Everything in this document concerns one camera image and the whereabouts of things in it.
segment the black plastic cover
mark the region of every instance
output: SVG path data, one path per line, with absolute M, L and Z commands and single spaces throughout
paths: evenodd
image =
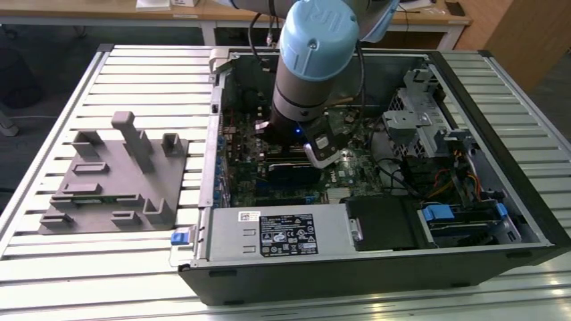
M 358 251 L 432 248 L 413 201 L 391 195 L 346 199 L 349 218 L 358 221 L 363 235 Z

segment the red wire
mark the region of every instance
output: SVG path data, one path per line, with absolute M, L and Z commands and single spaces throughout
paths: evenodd
M 438 186 L 438 177 L 441 176 L 442 173 L 449 172 L 450 169 L 441 169 L 436 175 L 436 187 Z

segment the light blue robot cap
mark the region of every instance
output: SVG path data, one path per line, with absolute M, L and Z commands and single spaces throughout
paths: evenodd
M 287 69 L 310 82 L 331 79 L 346 69 L 358 39 L 358 18 L 342 0 L 299 0 L 281 38 Z

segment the barcode sticker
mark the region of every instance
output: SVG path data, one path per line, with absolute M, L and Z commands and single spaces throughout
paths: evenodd
M 258 222 L 261 220 L 261 212 L 239 212 L 239 222 Z
M 198 15 L 173 15 L 173 18 L 197 19 Z

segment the yellow wire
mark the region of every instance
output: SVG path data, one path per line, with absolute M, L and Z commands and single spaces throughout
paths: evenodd
M 442 192 L 445 192 L 450 188 L 450 186 L 453 186 L 453 182 L 452 181 L 448 182 L 445 184 L 445 186 L 442 186 L 432 195 L 429 195 L 428 199 L 433 198 L 434 196 L 437 196 L 438 194 L 441 194 Z

